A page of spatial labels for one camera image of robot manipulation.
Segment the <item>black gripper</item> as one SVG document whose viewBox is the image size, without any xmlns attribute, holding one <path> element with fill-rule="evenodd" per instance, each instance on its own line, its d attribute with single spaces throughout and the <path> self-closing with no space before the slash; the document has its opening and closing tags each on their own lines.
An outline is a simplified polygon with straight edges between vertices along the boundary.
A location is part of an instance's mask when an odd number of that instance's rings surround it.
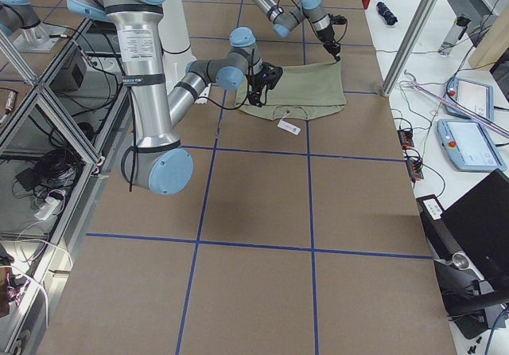
<svg viewBox="0 0 509 355">
<path fill-rule="evenodd" d="M 323 18 L 316 22 L 316 35 L 323 47 L 334 57 L 335 61 L 340 61 L 341 45 L 336 39 L 334 25 L 345 25 L 348 27 L 348 20 L 343 15 L 325 14 Z"/>
<path fill-rule="evenodd" d="M 266 105 L 266 90 L 272 90 L 282 77 L 283 68 L 271 63 L 262 62 L 248 68 L 247 98 L 250 105 L 263 107 Z"/>
</svg>

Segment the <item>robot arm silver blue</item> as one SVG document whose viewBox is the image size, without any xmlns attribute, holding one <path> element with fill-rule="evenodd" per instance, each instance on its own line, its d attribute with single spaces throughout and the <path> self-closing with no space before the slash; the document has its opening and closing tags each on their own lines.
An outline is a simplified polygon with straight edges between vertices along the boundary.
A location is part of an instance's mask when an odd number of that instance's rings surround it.
<svg viewBox="0 0 509 355">
<path fill-rule="evenodd" d="M 332 15 L 322 6 L 322 0 L 299 0 L 294 8 L 285 11 L 275 0 L 251 0 L 270 20 L 274 32 L 280 38 L 288 37 L 304 21 L 307 21 L 317 39 L 324 49 L 340 61 L 341 44 L 336 39 L 334 25 L 348 25 L 347 18 L 341 15 Z"/>
<path fill-rule="evenodd" d="M 158 26 L 165 0 L 66 0 L 84 18 L 115 25 L 124 73 L 132 93 L 133 143 L 121 161 L 132 186 L 161 195 L 179 193 L 193 172 L 191 155 L 181 148 L 174 127 L 209 84 L 234 91 L 246 81 L 247 102 L 260 106 L 261 94 L 275 88 L 282 68 L 265 62 L 251 29 L 230 34 L 231 50 L 223 59 L 195 60 L 172 90 L 166 87 Z"/>
</svg>

